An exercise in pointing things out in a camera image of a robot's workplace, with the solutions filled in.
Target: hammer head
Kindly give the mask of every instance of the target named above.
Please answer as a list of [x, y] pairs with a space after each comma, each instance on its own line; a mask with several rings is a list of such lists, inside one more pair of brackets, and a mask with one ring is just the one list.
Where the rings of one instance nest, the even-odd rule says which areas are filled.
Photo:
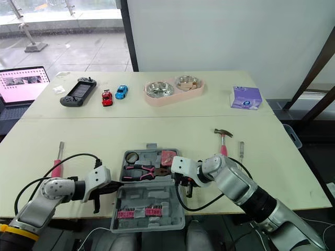
[[225, 135], [229, 136], [232, 138], [232, 134], [226, 130], [218, 130], [218, 129], [215, 129], [214, 130], [214, 133], [219, 133], [222, 137], [224, 137]]

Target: pink screwdriver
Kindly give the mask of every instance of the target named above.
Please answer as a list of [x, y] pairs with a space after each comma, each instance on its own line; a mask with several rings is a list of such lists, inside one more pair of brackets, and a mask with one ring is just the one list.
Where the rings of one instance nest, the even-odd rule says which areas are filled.
[[[58, 157], [56, 160], [53, 161], [53, 165], [57, 165], [58, 163], [61, 162], [62, 154], [63, 154], [63, 149], [64, 149], [64, 142], [61, 141], [59, 144], [59, 151], [58, 151]], [[58, 167], [56, 167], [54, 170], [51, 172], [51, 177], [62, 177], [63, 175], [63, 164], [60, 164]]]

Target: yellow ring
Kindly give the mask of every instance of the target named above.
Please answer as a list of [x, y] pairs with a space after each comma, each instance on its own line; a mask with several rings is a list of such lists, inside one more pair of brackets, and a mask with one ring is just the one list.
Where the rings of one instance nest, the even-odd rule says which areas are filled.
[[16, 229], [15, 227], [11, 227], [11, 226], [8, 226], [8, 225], [1, 225], [0, 231], [22, 235], [22, 236], [27, 237], [29, 239], [33, 239], [35, 242], [39, 238], [39, 236], [36, 235], [36, 234], [30, 233], [26, 230]]

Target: screwdriver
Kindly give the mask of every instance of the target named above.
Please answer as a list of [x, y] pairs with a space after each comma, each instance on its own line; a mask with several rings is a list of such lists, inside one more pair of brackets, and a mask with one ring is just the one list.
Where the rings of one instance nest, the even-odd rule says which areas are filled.
[[244, 142], [240, 141], [240, 162], [242, 163], [244, 157]]
[[[59, 144], [58, 157], [57, 157], [56, 160], [53, 161], [53, 165], [54, 166], [56, 164], [60, 163], [61, 158], [62, 158], [62, 154], [63, 154], [63, 149], [64, 149], [64, 142], [61, 141], [61, 143]], [[52, 178], [54, 178], [54, 177], [62, 177], [62, 173], [63, 173], [63, 164], [59, 165], [54, 170], [52, 170], [51, 177]]]

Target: toolbox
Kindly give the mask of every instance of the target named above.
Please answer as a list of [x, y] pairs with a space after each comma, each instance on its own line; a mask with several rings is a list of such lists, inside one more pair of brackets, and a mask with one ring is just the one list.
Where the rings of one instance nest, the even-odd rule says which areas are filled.
[[177, 149], [158, 149], [147, 144], [146, 150], [126, 151], [110, 229], [113, 233], [180, 230], [185, 226], [171, 164]]

